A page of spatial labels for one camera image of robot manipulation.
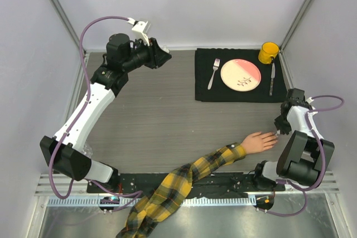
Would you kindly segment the clear nail polish bottle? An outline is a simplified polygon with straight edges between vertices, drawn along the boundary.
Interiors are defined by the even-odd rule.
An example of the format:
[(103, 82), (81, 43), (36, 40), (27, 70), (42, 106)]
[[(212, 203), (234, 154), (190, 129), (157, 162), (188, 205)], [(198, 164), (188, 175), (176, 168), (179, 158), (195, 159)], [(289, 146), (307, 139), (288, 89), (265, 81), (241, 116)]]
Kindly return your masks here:
[(163, 50), (168, 54), (170, 53), (169, 49), (166, 46), (163, 47)]

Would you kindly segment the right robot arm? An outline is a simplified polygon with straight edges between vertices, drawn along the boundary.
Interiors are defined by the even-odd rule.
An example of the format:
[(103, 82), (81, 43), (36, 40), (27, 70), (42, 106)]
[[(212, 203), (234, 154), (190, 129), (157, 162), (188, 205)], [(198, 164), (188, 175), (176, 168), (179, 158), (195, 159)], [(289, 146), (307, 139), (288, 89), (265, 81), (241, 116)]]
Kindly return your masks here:
[(335, 146), (317, 130), (311, 106), (301, 89), (289, 89), (275, 118), (277, 134), (290, 135), (278, 161), (262, 161), (256, 165), (252, 184), (260, 191), (273, 190), (281, 182), (299, 191), (318, 187), (330, 163)]

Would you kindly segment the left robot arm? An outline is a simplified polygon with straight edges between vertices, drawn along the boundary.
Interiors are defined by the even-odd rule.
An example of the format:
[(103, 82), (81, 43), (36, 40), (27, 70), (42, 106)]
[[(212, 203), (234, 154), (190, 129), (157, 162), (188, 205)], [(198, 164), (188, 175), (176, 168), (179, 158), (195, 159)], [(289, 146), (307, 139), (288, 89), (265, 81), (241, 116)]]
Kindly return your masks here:
[(103, 63), (90, 79), (89, 89), (65, 125), (53, 137), (44, 136), (40, 148), (47, 165), (75, 181), (99, 182), (108, 193), (119, 185), (116, 168), (86, 156), (84, 145), (95, 123), (128, 82), (128, 74), (141, 67), (157, 69), (171, 59), (169, 50), (155, 38), (131, 41), (123, 33), (112, 35), (103, 54)]

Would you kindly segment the mannequin hand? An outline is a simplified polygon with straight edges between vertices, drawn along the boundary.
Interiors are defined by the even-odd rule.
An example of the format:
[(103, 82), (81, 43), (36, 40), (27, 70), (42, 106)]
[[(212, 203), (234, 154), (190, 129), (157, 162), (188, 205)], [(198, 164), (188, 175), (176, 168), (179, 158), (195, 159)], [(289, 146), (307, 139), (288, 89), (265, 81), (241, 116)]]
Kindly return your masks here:
[(241, 143), (246, 154), (262, 153), (274, 147), (277, 136), (274, 133), (256, 132), (248, 135)]

